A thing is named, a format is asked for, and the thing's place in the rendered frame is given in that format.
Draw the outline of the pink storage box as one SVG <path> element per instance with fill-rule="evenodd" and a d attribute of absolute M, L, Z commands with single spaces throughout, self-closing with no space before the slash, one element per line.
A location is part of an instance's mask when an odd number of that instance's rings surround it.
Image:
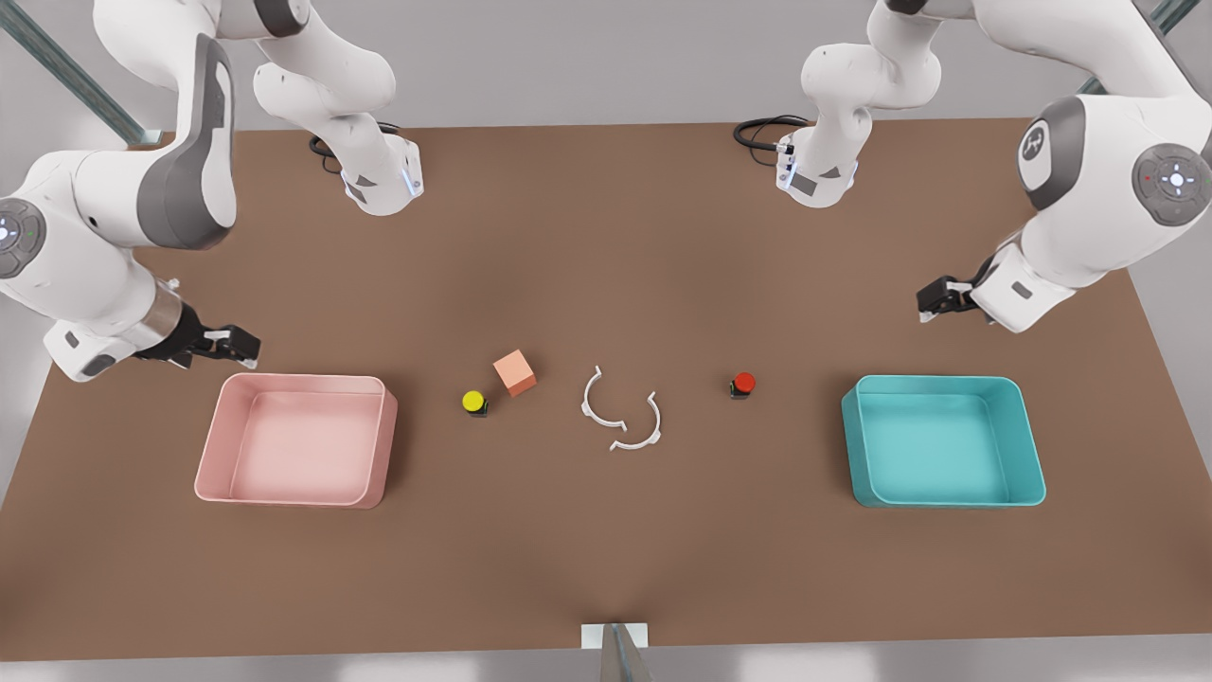
<path fill-rule="evenodd" d="M 230 376 L 194 482 L 204 502 L 381 505 L 398 397 L 372 376 Z"/>

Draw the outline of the blue storage box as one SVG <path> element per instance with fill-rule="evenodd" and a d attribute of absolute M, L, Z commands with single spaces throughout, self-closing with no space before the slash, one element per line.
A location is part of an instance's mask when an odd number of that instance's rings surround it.
<path fill-rule="evenodd" d="M 841 399 L 865 508 L 1008 509 L 1046 499 L 1025 397 L 999 376 L 863 376 Z"/>

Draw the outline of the orange cube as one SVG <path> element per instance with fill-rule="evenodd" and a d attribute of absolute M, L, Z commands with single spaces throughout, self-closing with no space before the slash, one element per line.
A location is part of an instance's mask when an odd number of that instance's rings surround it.
<path fill-rule="evenodd" d="M 493 362 L 492 366 L 511 397 L 518 397 L 521 392 L 527 392 L 530 388 L 537 385 L 534 369 L 528 365 L 521 350 L 513 350 Z"/>

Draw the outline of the silver frame post with foot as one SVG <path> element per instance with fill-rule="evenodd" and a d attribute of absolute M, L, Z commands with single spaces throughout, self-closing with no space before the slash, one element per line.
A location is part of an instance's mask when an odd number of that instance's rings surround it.
<path fill-rule="evenodd" d="M 583 624 L 581 648 L 600 649 L 598 682 L 653 682 L 641 651 L 648 648 L 648 624 Z"/>

